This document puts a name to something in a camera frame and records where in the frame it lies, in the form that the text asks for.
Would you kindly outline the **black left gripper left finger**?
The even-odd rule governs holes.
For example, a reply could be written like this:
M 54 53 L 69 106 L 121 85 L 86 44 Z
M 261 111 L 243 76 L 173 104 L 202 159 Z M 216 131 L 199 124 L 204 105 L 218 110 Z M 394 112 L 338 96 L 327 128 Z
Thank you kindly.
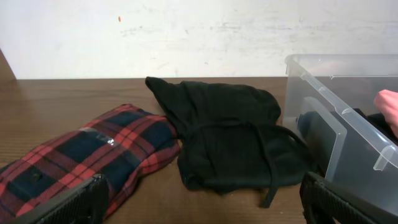
M 7 224 L 102 224 L 108 194 L 106 177 L 96 174 Z

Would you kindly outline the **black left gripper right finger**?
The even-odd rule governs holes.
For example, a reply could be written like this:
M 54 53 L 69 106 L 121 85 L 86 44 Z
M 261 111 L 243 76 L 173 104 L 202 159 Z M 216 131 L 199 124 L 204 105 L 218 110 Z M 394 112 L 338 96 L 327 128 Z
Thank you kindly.
M 314 172 L 300 186 L 307 224 L 397 224 L 397 215 L 343 190 Z

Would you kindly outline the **small black garment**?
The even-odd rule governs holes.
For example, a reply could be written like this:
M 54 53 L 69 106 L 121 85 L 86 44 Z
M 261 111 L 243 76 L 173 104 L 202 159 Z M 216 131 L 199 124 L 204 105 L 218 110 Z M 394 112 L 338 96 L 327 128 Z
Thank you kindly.
M 393 143 L 397 144 L 397 137 L 381 113 L 366 115 L 359 108 L 354 110 Z M 296 121 L 297 129 L 312 150 L 312 156 L 318 163 L 319 172 L 322 173 L 322 176 L 325 176 L 335 145 L 336 133 L 316 111 L 302 114 Z

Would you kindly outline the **large black garment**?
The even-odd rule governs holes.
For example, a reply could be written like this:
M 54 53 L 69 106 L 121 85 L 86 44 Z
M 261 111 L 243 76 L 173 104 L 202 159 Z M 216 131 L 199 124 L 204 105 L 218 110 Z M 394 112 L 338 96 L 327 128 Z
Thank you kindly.
M 155 77 L 145 83 L 182 141 L 178 168 L 187 189 L 267 190 L 267 208 L 279 187 L 317 169 L 307 145 L 278 124 L 281 108 L 268 91 Z

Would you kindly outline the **pink printed t-shirt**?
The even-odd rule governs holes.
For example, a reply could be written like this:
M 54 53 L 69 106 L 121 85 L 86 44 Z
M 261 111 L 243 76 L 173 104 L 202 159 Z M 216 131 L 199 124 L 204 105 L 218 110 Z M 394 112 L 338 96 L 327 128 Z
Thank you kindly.
M 381 90 L 374 99 L 374 104 L 384 116 L 386 123 L 389 124 L 394 136 L 397 137 L 397 92 Z

